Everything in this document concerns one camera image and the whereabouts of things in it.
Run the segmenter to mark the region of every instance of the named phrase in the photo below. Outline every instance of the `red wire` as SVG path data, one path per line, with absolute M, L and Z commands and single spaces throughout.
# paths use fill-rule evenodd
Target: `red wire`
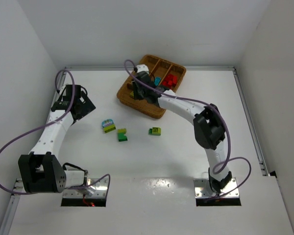
M 85 201 L 85 195 L 83 195 L 83 203 L 90 207 L 90 205 Z

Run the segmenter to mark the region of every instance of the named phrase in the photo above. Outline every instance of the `wicker tray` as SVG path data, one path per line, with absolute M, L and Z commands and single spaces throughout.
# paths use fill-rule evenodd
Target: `wicker tray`
M 152 75 L 154 75 L 154 77 L 160 77 L 161 81 L 159 84 L 164 81 L 164 78 L 167 77 L 168 74 L 177 76 L 177 84 L 171 87 L 171 90 L 173 90 L 174 92 L 176 92 L 177 88 L 180 86 L 186 72 L 185 67 L 153 55 L 145 55 L 140 60 L 139 64 L 145 64 L 148 66 L 150 76 L 152 78 Z M 134 100 L 130 97 L 130 93 L 133 91 L 131 82 L 132 78 L 129 76 L 119 89 L 117 93 L 117 98 L 120 100 L 120 102 L 152 118 L 161 118 L 166 111 L 165 109 L 161 109 L 156 107 L 155 105 L 148 104 L 145 100 Z

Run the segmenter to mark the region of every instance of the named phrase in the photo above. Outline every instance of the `white table surface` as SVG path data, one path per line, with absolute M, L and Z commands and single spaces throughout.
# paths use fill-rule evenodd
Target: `white table surface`
M 232 71 L 187 71 L 177 94 L 216 104 L 230 130 L 231 156 L 250 160 L 240 207 L 196 207 L 193 178 L 207 177 L 208 162 L 190 123 L 170 111 L 154 120 L 122 105 L 116 93 L 124 71 L 73 75 L 97 108 L 68 130 L 59 161 L 94 178 L 110 173 L 106 208 L 60 207 L 61 194 L 22 196 L 11 235 L 293 234 L 276 179 L 261 174 Z M 108 118 L 127 129 L 128 141 L 118 142 L 116 131 L 103 133 Z M 148 135 L 153 126 L 161 127 L 161 136 Z M 229 167 L 238 183 L 248 172 L 244 161 Z

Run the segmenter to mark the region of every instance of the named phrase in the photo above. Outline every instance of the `metal base plate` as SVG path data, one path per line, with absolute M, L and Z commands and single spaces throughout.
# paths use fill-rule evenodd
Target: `metal base plate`
M 194 179 L 195 187 L 195 198 L 196 199 L 207 199 L 215 196 L 216 194 L 211 190 L 209 185 L 209 179 Z M 229 192 L 230 190 L 237 187 L 237 182 L 235 178 L 232 178 L 231 181 L 221 190 L 221 192 Z M 233 192 L 229 193 L 222 197 L 223 199 L 239 199 L 240 193 L 238 188 Z
M 87 179 L 87 184 L 96 181 L 97 179 L 89 178 Z M 88 192 L 86 192 L 85 199 L 105 199 L 108 190 L 109 179 L 102 179 L 93 186 L 90 186 Z M 76 191 L 74 189 L 63 190 L 63 197 L 65 199 L 82 199 L 83 193 Z

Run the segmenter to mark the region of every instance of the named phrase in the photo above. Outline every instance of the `yellow block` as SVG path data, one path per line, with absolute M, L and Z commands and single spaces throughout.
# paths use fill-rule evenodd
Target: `yellow block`
M 124 129 L 118 129 L 118 134 L 119 133 L 126 134 L 126 128 L 124 128 Z
M 103 131 L 104 131 L 105 133 L 108 133 L 108 132 L 113 131 L 113 130 L 115 130 L 115 129 L 116 129 L 115 124 L 112 124 L 112 125 L 110 125 L 110 126 L 106 126 L 106 127 L 104 127 L 104 128 L 103 128 Z

